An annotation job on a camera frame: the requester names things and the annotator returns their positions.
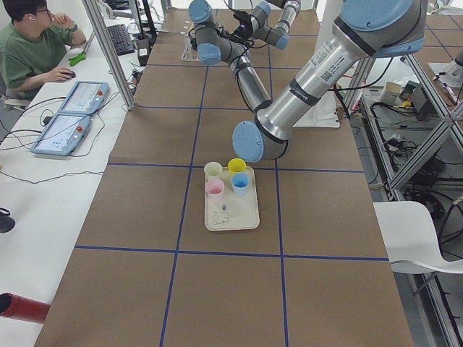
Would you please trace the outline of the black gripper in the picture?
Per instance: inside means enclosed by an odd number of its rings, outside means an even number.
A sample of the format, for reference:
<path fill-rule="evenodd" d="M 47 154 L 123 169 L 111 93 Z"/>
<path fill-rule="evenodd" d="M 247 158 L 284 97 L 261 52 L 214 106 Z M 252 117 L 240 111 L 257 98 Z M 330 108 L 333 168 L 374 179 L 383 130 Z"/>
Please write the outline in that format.
<path fill-rule="evenodd" d="M 228 34 L 228 39 L 235 43 L 245 44 L 254 32 L 254 16 L 242 10 L 234 10 L 233 18 L 238 20 L 239 25 Z"/>

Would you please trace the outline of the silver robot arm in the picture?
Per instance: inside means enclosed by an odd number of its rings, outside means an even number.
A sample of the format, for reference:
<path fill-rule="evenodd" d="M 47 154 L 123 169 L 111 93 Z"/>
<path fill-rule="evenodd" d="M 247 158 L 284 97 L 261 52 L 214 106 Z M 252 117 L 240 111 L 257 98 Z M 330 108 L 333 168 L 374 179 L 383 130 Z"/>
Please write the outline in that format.
<path fill-rule="evenodd" d="M 277 21 L 271 21 L 271 5 L 281 9 Z M 289 31 L 301 10 L 300 1 L 261 1 L 250 12 L 233 9 L 233 18 L 238 26 L 227 37 L 245 44 L 252 39 L 261 40 L 279 50 L 284 50 L 289 42 Z"/>
<path fill-rule="evenodd" d="M 192 40 L 207 66 L 220 61 L 233 72 L 242 97 L 254 114 L 232 133 L 237 157 L 251 163 L 283 156 L 292 143 L 292 127 L 360 59 L 402 56 L 419 51 L 425 39 L 426 1 L 343 1 L 332 33 L 275 100 L 271 100 L 245 45 L 250 38 L 278 49 L 289 42 L 289 29 L 300 13 L 299 1 L 262 1 L 251 13 L 239 12 L 239 26 L 228 33 L 207 1 L 192 1 Z"/>

